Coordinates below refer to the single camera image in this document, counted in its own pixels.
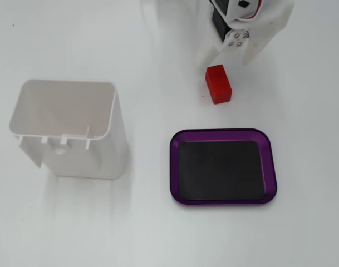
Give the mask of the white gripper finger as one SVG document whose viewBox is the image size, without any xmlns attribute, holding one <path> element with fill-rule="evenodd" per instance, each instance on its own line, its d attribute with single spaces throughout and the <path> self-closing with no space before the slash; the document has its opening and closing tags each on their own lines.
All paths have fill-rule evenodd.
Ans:
<svg viewBox="0 0 339 267">
<path fill-rule="evenodd" d="M 249 34 L 247 31 L 229 31 L 222 39 L 217 31 L 200 31 L 195 40 L 195 72 L 203 73 L 220 54 L 244 47 Z"/>
<path fill-rule="evenodd" d="M 244 66 L 248 65 L 259 53 L 260 50 L 257 42 L 249 41 L 242 57 L 242 64 Z"/>
</svg>

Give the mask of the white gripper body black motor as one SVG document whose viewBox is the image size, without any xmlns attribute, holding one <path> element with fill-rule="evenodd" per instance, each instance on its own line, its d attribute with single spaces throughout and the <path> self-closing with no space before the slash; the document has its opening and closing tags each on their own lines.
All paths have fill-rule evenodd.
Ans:
<svg viewBox="0 0 339 267">
<path fill-rule="evenodd" d="M 247 31 L 248 42 L 257 42 L 261 52 L 286 27 L 294 2 L 212 1 L 212 6 L 212 24 L 222 39 L 229 31 Z"/>
</svg>

